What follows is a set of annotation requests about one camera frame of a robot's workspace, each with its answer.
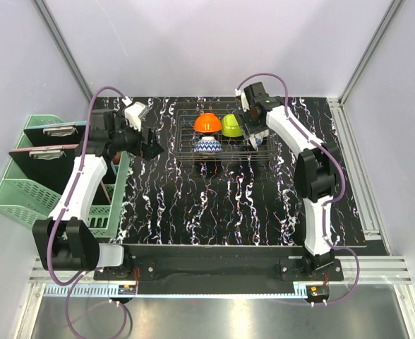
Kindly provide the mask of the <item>yellow floral scalloped bowl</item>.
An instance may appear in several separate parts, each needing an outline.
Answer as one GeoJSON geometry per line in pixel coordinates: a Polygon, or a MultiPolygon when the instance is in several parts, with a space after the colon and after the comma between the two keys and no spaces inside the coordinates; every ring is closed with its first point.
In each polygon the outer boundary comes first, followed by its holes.
{"type": "Polygon", "coordinates": [[[267,137],[268,137],[268,135],[269,135],[269,129],[262,130],[262,131],[259,133],[259,135],[260,135],[260,137],[261,137],[261,138],[267,138],[267,137]]]}

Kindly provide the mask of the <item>blue white floral bowl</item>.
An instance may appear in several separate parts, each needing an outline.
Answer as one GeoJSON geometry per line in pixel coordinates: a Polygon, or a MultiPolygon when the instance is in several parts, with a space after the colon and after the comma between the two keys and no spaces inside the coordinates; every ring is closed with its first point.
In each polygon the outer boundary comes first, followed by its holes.
{"type": "Polygon", "coordinates": [[[254,133],[248,137],[251,146],[257,150],[262,145],[264,138],[266,137],[264,132],[254,133]]]}

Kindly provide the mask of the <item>white bowl dark blue outside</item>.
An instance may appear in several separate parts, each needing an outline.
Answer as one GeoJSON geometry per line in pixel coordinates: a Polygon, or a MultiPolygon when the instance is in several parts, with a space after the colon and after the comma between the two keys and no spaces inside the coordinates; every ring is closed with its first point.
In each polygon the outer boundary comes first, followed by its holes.
{"type": "Polygon", "coordinates": [[[238,138],[243,136],[241,127],[234,114],[225,115],[222,120],[222,135],[227,138],[238,138]]]}

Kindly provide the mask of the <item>orange bowl white inside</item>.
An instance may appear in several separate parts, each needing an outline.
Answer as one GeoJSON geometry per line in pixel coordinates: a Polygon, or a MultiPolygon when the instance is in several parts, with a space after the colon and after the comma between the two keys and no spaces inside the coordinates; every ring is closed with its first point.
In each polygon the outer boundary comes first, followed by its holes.
{"type": "Polygon", "coordinates": [[[196,118],[193,129],[199,133],[214,133],[222,130],[222,122],[214,113],[205,112],[196,118]]]}

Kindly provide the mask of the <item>blue white zigzag bowl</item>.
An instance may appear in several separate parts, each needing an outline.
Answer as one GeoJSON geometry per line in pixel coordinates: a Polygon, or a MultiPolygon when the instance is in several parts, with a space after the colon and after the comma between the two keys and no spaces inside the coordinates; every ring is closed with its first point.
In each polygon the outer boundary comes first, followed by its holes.
{"type": "Polygon", "coordinates": [[[222,144],[214,136],[205,136],[195,143],[193,151],[195,153],[220,153],[222,144]]]}

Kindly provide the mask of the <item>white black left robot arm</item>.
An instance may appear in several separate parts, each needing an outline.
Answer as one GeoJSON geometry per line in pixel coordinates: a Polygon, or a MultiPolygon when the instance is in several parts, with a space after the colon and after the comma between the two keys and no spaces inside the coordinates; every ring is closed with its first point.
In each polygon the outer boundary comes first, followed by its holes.
{"type": "Polygon", "coordinates": [[[148,111],[136,102],[123,112],[90,113],[62,197],[47,219],[36,220],[32,226],[44,269],[89,271],[98,267],[102,248],[88,228],[88,217],[108,164],[118,152],[149,161],[164,151],[155,132],[143,123],[148,111]]]}

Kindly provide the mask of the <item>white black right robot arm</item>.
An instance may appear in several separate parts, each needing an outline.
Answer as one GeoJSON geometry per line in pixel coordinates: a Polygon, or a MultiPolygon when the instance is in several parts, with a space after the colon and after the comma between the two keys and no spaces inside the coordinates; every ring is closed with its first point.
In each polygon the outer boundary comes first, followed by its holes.
{"type": "Polygon", "coordinates": [[[326,274],[335,259],[330,215],[335,187],[344,193],[345,178],[337,157],[339,148],[311,133],[289,110],[287,97],[270,96],[261,82],[235,90],[241,111],[235,114],[243,137],[254,149],[275,132],[296,156],[294,186],[303,199],[306,235],[301,269],[311,280],[326,274]]]}

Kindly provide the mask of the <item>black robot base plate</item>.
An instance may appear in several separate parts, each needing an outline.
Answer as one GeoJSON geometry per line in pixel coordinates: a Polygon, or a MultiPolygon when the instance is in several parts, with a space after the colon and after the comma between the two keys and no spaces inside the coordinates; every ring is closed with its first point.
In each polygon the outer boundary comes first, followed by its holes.
{"type": "Polygon", "coordinates": [[[282,281],[340,282],[344,279],[339,260],[333,264],[307,273],[300,258],[291,257],[156,257],[127,255],[120,266],[105,268],[95,274],[96,280],[129,280],[138,274],[140,281],[158,281],[165,278],[263,276],[282,281]]]}

